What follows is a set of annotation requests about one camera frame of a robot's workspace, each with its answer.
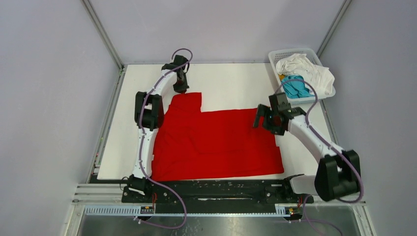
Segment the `red t-shirt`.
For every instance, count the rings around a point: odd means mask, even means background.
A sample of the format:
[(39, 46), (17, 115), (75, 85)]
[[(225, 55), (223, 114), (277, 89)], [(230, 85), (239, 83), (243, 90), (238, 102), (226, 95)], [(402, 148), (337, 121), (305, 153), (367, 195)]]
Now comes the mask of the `red t-shirt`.
[(199, 92), (173, 97), (154, 143), (153, 180), (284, 173), (275, 136), (253, 128), (255, 108), (202, 112), (201, 105)]

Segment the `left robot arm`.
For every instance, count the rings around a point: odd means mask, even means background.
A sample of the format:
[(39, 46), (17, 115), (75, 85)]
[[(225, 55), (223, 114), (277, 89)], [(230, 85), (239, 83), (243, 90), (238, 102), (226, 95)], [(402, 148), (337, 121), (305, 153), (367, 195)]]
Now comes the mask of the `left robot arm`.
[(133, 192), (140, 202), (147, 202), (152, 197), (149, 177), (153, 147), (158, 129), (164, 122), (163, 97), (172, 90), (185, 93), (189, 88), (186, 73), (189, 59), (184, 56), (172, 56), (170, 63), (161, 68), (160, 78), (147, 91), (135, 95), (134, 121), (138, 126), (137, 160), (132, 174), (127, 181), (127, 190)]

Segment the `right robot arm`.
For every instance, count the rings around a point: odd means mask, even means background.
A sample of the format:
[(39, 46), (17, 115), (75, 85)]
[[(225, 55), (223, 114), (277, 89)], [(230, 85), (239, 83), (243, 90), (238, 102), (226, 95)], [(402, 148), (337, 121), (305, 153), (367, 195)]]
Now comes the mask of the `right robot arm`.
[(324, 138), (309, 119), (310, 111), (292, 107), (285, 93), (269, 97), (270, 105), (258, 105), (253, 127), (262, 127), (273, 135), (286, 132), (295, 136), (318, 163), (315, 175), (285, 178), (284, 200), (293, 203), (302, 194), (319, 196), (323, 201), (358, 203), (364, 195), (359, 155)]

